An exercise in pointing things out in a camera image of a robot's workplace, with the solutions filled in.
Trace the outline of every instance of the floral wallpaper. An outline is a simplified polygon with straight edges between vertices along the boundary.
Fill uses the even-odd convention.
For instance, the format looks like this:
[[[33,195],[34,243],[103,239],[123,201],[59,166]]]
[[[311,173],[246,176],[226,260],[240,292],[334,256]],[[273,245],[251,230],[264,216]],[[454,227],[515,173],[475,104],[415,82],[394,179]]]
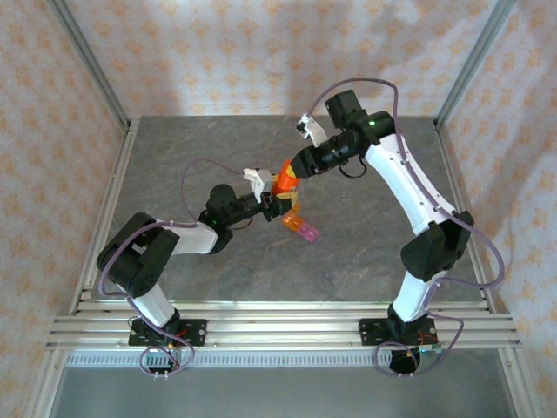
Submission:
[[[555,11],[553,0],[514,6],[447,126],[460,185],[507,263],[499,295],[530,354],[548,416],[557,416]]]
[[[295,114],[342,78],[435,115],[495,0],[70,0],[130,118]],[[358,86],[362,105],[392,93]]]
[[[44,0],[0,2],[0,415],[23,415],[122,138]]]

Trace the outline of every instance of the gray tabletop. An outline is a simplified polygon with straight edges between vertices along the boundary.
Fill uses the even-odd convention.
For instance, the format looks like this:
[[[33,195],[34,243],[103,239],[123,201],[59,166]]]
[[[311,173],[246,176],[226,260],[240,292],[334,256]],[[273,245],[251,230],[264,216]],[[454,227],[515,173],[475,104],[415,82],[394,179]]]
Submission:
[[[328,118],[318,118],[327,133]],[[238,171],[259,167],[278,172],[285,160],[309,145],[293,129],[296,118],[277,116],[144,117],[118,197],[112,237],[135,212],[189,221],[180,198],[184,166],[206,157]],[[402,130],[418,163],[435,186],[453,201],[430,118],[402,118]],[[345,167],[359,173],[358,161]],[[205,208],[209,191],[230,184],[237,195],[248,183],[213,165],[190,170],[185,191],[191,209]],[[234,233],[219,254],[174,256],[160,284],[171,300],[369,300],[391,301],[404,275],[400,248],[413,238],[400,205],[382,178],[368,170],[347,179],[332,170],[303,180],[300,217],[320,231],[310,243],[262,215]],[[468,253],[453,277],[474,281]],[[468,287],[443,286],[436,300],[480,300]]]

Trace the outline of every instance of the black mounting plate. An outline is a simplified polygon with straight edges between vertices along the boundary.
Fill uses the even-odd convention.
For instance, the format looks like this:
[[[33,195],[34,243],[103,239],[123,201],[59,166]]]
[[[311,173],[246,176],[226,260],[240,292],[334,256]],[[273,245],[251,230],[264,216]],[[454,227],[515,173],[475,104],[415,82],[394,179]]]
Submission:
[[[394,340],[387,325],[387,318],[359,320],[358,330],[362,346],[378,346],[382,342]],[[402,335],[396,341],[407,346],[439,345],[435,323],[431,318],[425,318],[418,328]]]
[[[205,345],[205,337],[207,335],[206,320],[178,320],[178,329],[185,333],[180,337],[188,341],[194,347],[202,347]],[[130,339],[128,340],[130,347],[149,347],[165,345],[164,336],[153,331],[141,319],[136,319],[131,323]]]

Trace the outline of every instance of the wire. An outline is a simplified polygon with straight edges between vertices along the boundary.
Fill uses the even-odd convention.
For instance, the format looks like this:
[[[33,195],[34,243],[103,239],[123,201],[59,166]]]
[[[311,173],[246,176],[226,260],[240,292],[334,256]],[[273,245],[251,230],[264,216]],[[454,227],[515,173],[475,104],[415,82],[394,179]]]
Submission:
[[[232,228],[231,227],[230,229],[232,229],[233,231],[241,231],[242,229],[246,229],[249,225],[251,225],[252,222],[253,222],[253,217],[251,217],[250,220],[248,221],[248,223],[245,224],[244,226],[240,226],[238,228]]]
[[[142,312],[139,310],[139,308],[137,307],[137,305],[134,303],[133,299],[131,298],[131,296],[127,292],[107,293],[104,290],[104,282],[106,281],[106,278],[108,276],[108,272],[111,270],[112,266],[114,265],[114,263],[116,262],[118,257],[120,257],[120,255],[125,250],[125,248],[127,248],[134,241],[135,238],[137,238],[142,233],[146,233],[147,231],[150,231],[151,229],[158,228],[158,227],[161,227],[161,226],[174,226],[174,227],[177,227],[177,228],[195,228],[197,226],[197,224],[183,224],[183,223],[177,223],[177,222],[159,221],[159,222],[153,222],[152,224],[148,224],[148,225],[145,225],[145,226],[137,229],[132,235],[130,235],[122,243],[122,245],[114,252],[114,254],[112,254],[112,257],[108,260],[108,263],[106,263],[106,266],[104,267],[103,271],[101,272],[101,276],[100,276],[100,279],[98,280],[98,285],[97,285],[98,292],[100,294],[102,294],[103,296],[120,295],[123,298],[125,298],[127,300],[127,302],[130,304],[130,306],[133,308],[133,310],[136,311],[136,313],[138,314],[138,318],[141,318],[143,320],[143,322],[145,324],[147,324],[147,326],[150,327],[153,331],[155,331],[156,333],[161,334],[161,335],[163,335],[167,338],[175,340],[175,341],[179,342],[180,344],[188,347],[191,350],[191,356],[189,357],[189,359],[185,363],[180,365],[178,359],[175,359],[174,357],[172,357],[171,352],[167,348],[165,348],[165,347],[148,347],[148,348],[146,348],[143,351],[143,353],[141,353],[139,355],[139,368],[141,369],[141,371],[144,374],[147,374],[149,376],[153,376],[155,378],[158,377],[158,374],[151,372],[147,367],[144,366],[144,357],[152,349],[157,349],[158,351],[162,351],[162,352],[166,353],[167,357],[169,357],[169,360],[171,360],[174,364],[178,365],[178,368],[176,368],[174,370],[171,370],[170,372],[166,372],[164,374],[165,377],[170,377],[170,376],[184,370],[195,358],[195,349],[193,348],[193,346],[188,341],[186,341],[186,340],[184,340],[184,339],[182,339],[182,338],[180,338],[176,335],[172,335],[170,333],[167,333],[164,329],[162,329],[160,327],[157,327],[155,324],[153,324],[151,322],[151,320],[149,320],[149,318],[145,317],[142,314]]]
[[[414,182],[418,186],[419,190],[424,194],[424,196],[426,196],[427,200],[429,200],[429,202],[433,205],[435,210],[439,211],[442,215],[444,215],[445,217],[450,219],[452,222],[454,222],[458,226],[466,229],[470,233],[473,233],[474,235],[479,237],[486,244],[486,246],[492,251],[493,255],[495,256],[495,259],[497,259],[497,264],[498,264],[498,268],[499,268],[496,279],[494,281],[490,282],[490,283],[471,283],[471,282],[468,282],[468,281],[465,281],[465,280],[453,279],[453,278],[450,278],[450,277],[442,277],[442,278],[438,278],[436,280],[436,283],[433,286],[430,287],[429,291],[426,294],[426,297],[424,298],[424,303],[422,305],[426,310],[426,314],[429,315],[429,316],[432,316],[434,318],[438,318],[438,319],[442,319],[442,320],[458,321],[460,323],[460,327],[459,327],[458,331],[456,332],[456,334],[454,335],[453,340],[449,343],[449,345],[443,351],[442,355],[438,358],[438,360],[435,361],[431,366],[429,366],[425,370],[422,370],[420,372],[416,372],[414,374],[393,374],[393,373],[387,372],[386,370],[383,370],[381,367],[379,367],[378,362],[377,362],[378,353],[379,353],[379,350],[382,347],[385,347],[387,345],[395,345],[395,346],[399,346],[399,347],[404,347],[404,349],[412,355],[413,355],[413,353],[408,346],[406,346],[405,344],[401,344],[397,341],[385,341],[385,342],[379,344],[375,348],[375,350],[373,352],[373,362],[374,362],[375,368],[380,373],[382,373],[386,376],[389,376],[389,377],[397,377],[397,376],[398,377],[403,377],[403,376],[412,377],[415,374],[425,374],[425,373],[433,370],[435,367],[437,367],[446,358],[446,356],[449,354],[449,352],[453,348],[454,344],[456,343],[457,339],[460,337],[460,334],[462,334],[462,330],[464,329],[464,321],[463,320],[461,320],[459,318],[454,318],[454,317],[451,317],[451,316],[445,316],[445,315],[439,315],[437,313],[432,313],[431,311],[429,311],[429,309],[427,309],[427,305],[429,304],[429,301],[431,300],[431,298],[433,297],[433,294],[437,290],[437,287],[440,286],[440,282],[445,281],[445,282],[452,282],[452,283],[460,283],[460,284],[465,285],[465,286],[477,287],[477,288],[480,288],[480,289],[495,287],[495,286],[499,285],[501,283],[501,281],[503,281],[503,278],[505,277],[505,262],[503,261],[503,257],[501,256],[500,251],[497,249],[495,244],[486,235],[484,235],[482,232],[478,231],[473,226],[469,226],[467,223],[462,222],[460,219],[457,219],[451,213],[449,213],[445,209],[443,209],[440,206],[439,202],[437,202],[437,200],[435,200],[435,198],[432,196],[432,194],[422,184],[421,180],[419,179],[418,175],[416,174],[416,171],[413,169],[412,165],[410,164],[410,160],[408,159],[406,151],[405,151],[404,142],[402,140],[402,135],[400,134],[400,128],[399,128],[399,89],[397,88],[397,86],[395,84],[391,83],[390,81],[383,80],[381,78],[364,78],[364,77],[347,78],[345,80],[342,80],[342,81],[339,81],[339,82],[333,84],[331,87],[329,87],[328,89],[323,91],[323,93],[321,93],[319,95],[319,97],[315,100],[315,102],[313,102],[312,106],[310,107],[310,110],[306,113],[307,116],[312,115],[312,113],[315,111],[315,108],[318,106],[318,104],[321,102],[321,100],[329,92],[331,92],[332,90],[336,89],[337,87],[339,87],[343,84],[353,83],[353,82],[356,82],[356,81],[367,81],[367,82],[371,82],[371,83],[388,85],[389,87],[391,87],[393,89],[393,92],[394,92],[394,98],[393,98],[394,132],[395,132],[395,135],[396,135],[396,138],[397,138],[397,145],[399,147],[400,156],[402,157],[402,161],[404,163],[405,168],[408,170],[408,173],[410,174],[410,177],[412,177],[412,179],[414,180]]]
[[[195,349],[193,348],[193,346],[186,340],[176,336],[176,335],[172,335],[170,333],[167,333],[164,329],[161,329],[159,327],[157,327],[155,324],[153,324],[151,322],[151,320],[149,320],[149,318],[145,317],[141,311],[139,310],[139,308],[136,306],[136,304],[134,303],[134,301],[131,299],[131,297],[127,297],[126,300],[128,301],[128,303],[130,304],[130,306],[138,313],[139,318],[141,318],[145,324],[147,324],[153,331],[155,331],[156,333],[159,333],[161,335],[163,335],[164,337],[168,337],[172,340],[175,340],[176,342],[179,342],[180,344],[188,347],[191,351],[191,355],[190,357],[188,357],[188,359],[180,364],[179,363],[179,359],[178,358],[174,358],[172,357],[172,354],[170,352],[170,350],[168,350],[165,347],[161,347],[161,346],[155,346],[155,347],[148,347],[146,348],[143,353],[141,353],[139,355],[139,368],[141,369],[141,371],[144,374],[147,374],[148,376],[153,376],[155,378],[158,377],[157,373],[153,373],[151,370],[149,370],[147,367],[145,367],[144,365],[144,358],[145,356],[153,349],[157,349],[159,351],[162,351],[164,353],[166,353],[166,356],[169,357],[169,360],[171,360],[174,364],[176,364],[178,367],[175,368],[174,370],[171,370],[170,372],[165,372],[164,376],[166,378],[171,377],[174,374],[180,373],[181,371],[183,371],[185,368],[187,368],[191,362],[195,359]]]
[[[185,176],[187,174],[187,172],[190,170],[190,168],[192,168],[195,164],[204,161],[206,163],[211,163],[214,165],[219,166],[220,168],[223,168],[225,170],[227,170],[228,172],[237,174],[239,176],[243,175],[242,172],[238,172],[236,170],[234,170],[233,168],[227,167],[224,164],[220,164],[218,161],[215,161],[213,159],[209,159],[209,158],[196,158],[194,159],[192,162],[190,162],[185,168],[184,168],[184,172],[182,173],[182,181],[180,182],[180,195],[182,196],[182,204],[184,205],[184,209],[186,211],[186,213],[190,216],[190,218],[194,221],[197,222],[198,218],[195,216],[195,214],[191,211],[190,207],[188,206],[188,202],[185,198],[185,190],[184,190],[184,182],[185,182]]]
[[[362,164],[362,167],[364,167],[364,171],[357,176],[353,176],[353,175],[348,174],[347,172],[345,172],[342,169],[342,164],[339,165],[339,171],[343,176],[348,177],[349,179],[359,179],[361,177],[364,177],[364,175],[367,173],[367,165],[364,163],[364,161],[362,161],[362,156],[361,155],[359,156],[359,163]]]

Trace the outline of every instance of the black cable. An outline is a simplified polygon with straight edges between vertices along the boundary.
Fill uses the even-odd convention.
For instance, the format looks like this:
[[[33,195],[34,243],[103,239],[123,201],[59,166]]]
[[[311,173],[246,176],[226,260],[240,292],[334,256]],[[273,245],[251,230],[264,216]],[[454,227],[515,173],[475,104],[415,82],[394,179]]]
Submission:
[[[249,225],[252,224],[252,222],[253,222],[253,217],[251,217],[250,221],[247,224],[245,224],[244,226],[241,226],[240,228],[232,228],[231,227],[230,229],[232,229],[233,231],[239,231],[240,229],[246,229]]]
[[[128,319],[128,327],[130,327],[131,329],[131,323],[133,323],[134,320],[138,320],[139,317],[138,316],[132,316],[131,318]]]
[[[364,174],[366,174],[366,172],[367,172],[367,165],[366,165],[366,163],[364,163],[364,161],[362,161],[362,156],[361,155],[359,156],[359,163],[362,164],[362,166],[364,167],[364,171],[358,176],[352,176],[352,175],[348,174],[347,172],[345,172],[342,169],[342,165],[339,165],[339,171],[343,176],[348,177],[349,179],[359,179],[360,177],[364,177]]]

